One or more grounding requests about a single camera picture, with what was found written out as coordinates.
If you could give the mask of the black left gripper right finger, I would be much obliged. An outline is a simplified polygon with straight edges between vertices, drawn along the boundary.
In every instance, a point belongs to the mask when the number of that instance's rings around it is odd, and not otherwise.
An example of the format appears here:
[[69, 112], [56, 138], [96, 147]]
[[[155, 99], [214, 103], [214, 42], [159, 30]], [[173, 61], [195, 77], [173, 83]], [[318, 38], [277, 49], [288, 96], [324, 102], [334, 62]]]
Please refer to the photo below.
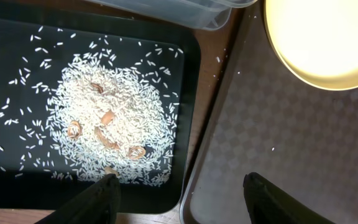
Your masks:
[[252, 224], [333, 224], [256, 172], [245, 175], [243, 189]]

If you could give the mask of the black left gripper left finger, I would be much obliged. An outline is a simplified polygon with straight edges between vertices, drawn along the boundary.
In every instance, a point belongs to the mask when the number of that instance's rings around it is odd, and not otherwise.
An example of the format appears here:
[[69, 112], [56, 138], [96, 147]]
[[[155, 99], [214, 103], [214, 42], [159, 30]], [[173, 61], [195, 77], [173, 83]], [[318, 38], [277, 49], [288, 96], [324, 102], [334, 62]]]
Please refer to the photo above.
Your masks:
[[108, 174], [36, 224], [115, 224], [120, 205], [119, 179]]

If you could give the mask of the rice food scraps pile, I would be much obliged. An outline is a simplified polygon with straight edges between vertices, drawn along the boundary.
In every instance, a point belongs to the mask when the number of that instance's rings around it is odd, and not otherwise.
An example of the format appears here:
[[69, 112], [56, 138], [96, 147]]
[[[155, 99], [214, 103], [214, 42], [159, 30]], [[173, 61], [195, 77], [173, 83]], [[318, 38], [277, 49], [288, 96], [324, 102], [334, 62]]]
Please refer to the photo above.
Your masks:
[[115, 67], [110, 48], [94, 54], [95, 47], [91, 42], [63, 68], [47, 98], [47, 119], [33, 127], [46, 127], [52, 148], [79, 165], [78, 180], [97, 181], [115, 170], [123, 184], [158, 187], [172, 173], [160, 164], [173, 157], [177, 119], [144, 72]]

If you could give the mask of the yellow plate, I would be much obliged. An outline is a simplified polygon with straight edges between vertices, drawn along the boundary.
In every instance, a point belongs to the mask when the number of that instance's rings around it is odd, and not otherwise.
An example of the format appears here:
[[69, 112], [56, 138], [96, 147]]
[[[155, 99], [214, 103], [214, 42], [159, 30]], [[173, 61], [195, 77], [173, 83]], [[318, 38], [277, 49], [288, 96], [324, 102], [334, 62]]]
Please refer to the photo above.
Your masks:
[[358, 1], [266, 0], [264, 22], [279, 61], [324, 90], [358, 88]]

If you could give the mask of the black waste tray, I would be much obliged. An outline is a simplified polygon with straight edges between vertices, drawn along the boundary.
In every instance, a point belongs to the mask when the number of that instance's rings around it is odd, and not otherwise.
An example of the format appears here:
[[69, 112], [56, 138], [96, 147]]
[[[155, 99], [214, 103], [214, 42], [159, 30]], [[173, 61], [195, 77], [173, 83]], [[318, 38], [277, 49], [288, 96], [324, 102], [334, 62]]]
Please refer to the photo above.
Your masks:
[[86, 189], [78, 164], [52, 148], [46, 127], [52, 95], [75, 54], [116, 55], [115, 67], [137, 67], [173, 112], [168, 180], [152, 187], [124, 184], [124, 213], [163, 213], [180, 200], [200, 70], [200, 46], [182, 27], [47, 7], [0, 2], [0, 208], [54, 210]]

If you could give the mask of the clear plastic waste bin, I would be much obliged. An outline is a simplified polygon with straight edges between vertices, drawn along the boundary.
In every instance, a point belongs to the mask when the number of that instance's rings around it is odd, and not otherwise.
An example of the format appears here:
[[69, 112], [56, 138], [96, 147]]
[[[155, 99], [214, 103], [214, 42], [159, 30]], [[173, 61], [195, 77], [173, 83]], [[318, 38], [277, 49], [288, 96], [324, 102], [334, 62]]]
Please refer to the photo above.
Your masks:
[[96, 4], [172, 22], [192, 29], [218, 30], [235, 8], [257, 0], [89, 0]]

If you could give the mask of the dark brown serving tray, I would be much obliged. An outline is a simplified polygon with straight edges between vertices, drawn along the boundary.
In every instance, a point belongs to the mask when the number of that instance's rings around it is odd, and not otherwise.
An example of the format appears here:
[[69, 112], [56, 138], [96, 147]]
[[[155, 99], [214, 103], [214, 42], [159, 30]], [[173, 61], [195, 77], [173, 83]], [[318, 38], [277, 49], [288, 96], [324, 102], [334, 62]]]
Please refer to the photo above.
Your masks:
[[180, 206], [182, 223], [249, 223], [256, 172], [334, 223], [358, 223], [358, 88], [327, 91], [278, 59], [246, 9]]

